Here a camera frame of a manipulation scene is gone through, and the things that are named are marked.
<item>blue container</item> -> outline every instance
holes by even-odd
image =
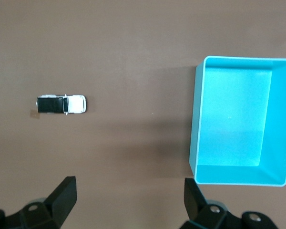
[[[190,165],[198,184],[286,184],[286,59],[205,58]]]

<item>toy car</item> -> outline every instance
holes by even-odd
[[[83,95],[43,94],[37,98],[38,113],[81,114],[86,111],[86,98]]]

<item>white toy car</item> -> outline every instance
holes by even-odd
[[[38,113],[81,114],[86,111],[86,98],[83,95],[43,94],[37,98]]]

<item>brown table surface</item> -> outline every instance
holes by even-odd
[[[286,0],[0,1],[0,208],[74,175],[62,228],[179,228],[208,55],[286,57]],[[36,113],[37,96],[65,93],[85,95],[87,112]],[[286,186],[201,189],[286,229]]]

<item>small brown stain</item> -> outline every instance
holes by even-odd
[[[31,110],[31,111],[30,111],[30,118],[39,119],[39,118],[40,118],[40,114],[39,114],[38,111],[36,111],[36,110]]]

